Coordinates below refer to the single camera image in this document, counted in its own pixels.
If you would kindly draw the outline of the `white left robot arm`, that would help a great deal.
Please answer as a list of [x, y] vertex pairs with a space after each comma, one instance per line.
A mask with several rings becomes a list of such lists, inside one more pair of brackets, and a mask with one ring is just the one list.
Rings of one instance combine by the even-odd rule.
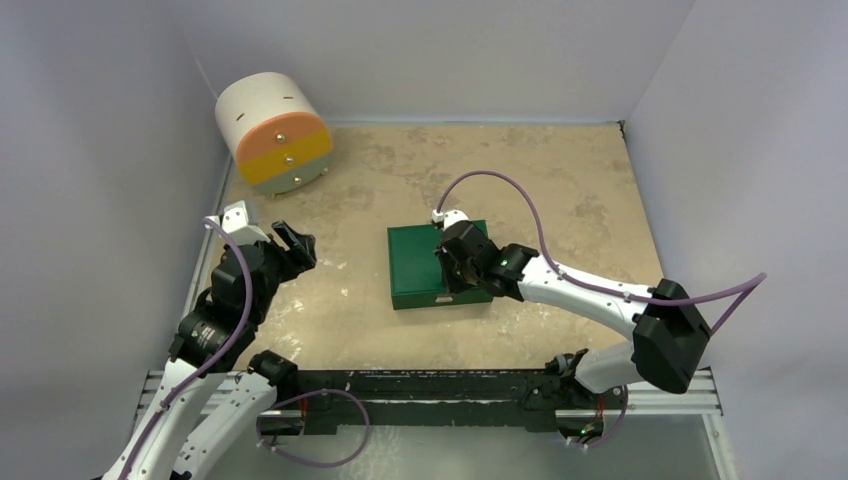
[[255, 340], [281, 284], [317, 263], [316, 239], [287, 222], [245, 234], [222, 217], [204, 226], [225, 242], [211, 284], [178, 324], [153, 402], [107, 479], [167, 479], [211, 394]]

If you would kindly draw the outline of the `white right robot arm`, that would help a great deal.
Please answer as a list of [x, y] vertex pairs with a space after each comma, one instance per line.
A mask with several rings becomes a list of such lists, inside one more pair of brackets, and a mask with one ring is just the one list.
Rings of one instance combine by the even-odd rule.
[[494, 297], [566, 310], [622, 336], [611, 347], [558, 354], [546, 363], [547, 373], [564, 377], [561, 392], [569, 404], [584, 407], [613, 387], [641, 381], [687, 392], [712, 333], [682, 286], [667, 279], [655, 287], [625, 284], [616, 297], [586, 288], [594, 275], [550, 266], [532, 248], [497, 247], [459, 213], [435, 224], [441, 235], [434, 254], [449, 294], [479, 287]]

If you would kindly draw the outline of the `green jewelry box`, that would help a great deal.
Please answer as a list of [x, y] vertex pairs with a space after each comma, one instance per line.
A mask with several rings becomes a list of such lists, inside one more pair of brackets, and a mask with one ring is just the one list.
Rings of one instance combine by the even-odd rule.
[[473, 287], [447, 291], [434, 254], [441, 231], [431, 224], [387, 228], [390, 298], [395, 311], [491, 303], [493, 296]]

